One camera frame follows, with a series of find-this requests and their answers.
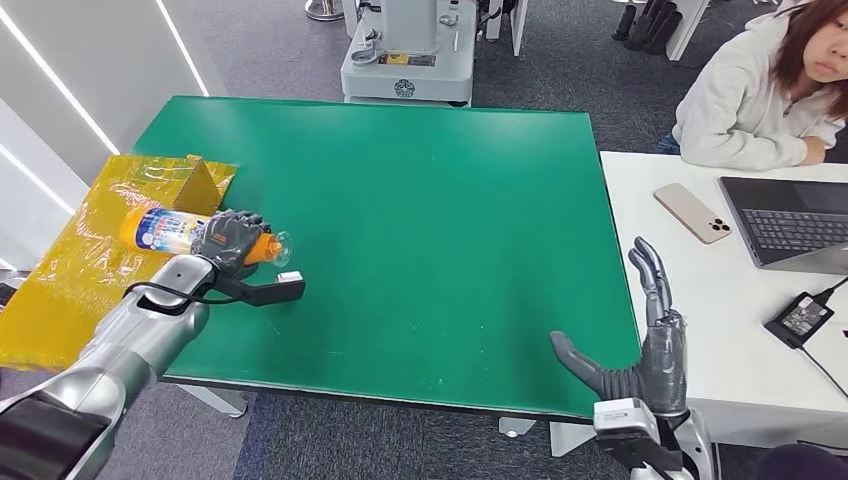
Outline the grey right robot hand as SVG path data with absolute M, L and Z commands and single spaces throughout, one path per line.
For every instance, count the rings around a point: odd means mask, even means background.
M 640 358 L 626 368 L 608 369 L 580 353 L 561 331 L 549 333 L 557 360 L 600 400 L 638 398 L 656 415 L 687 411 L 687 345 L 683 316 L 673 308 L 663 261 L 643 237 L 628 251 L 645 296 L 646 334 Z

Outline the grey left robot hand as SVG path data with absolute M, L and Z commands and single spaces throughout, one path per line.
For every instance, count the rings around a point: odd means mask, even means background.
M 210 261 L 227 278 L 242 280 L 258 268 L 245 259 L 261 234 L 270 233 L 270 225 L 259 214 L 227 210 L 209 218 L 190 253 Z

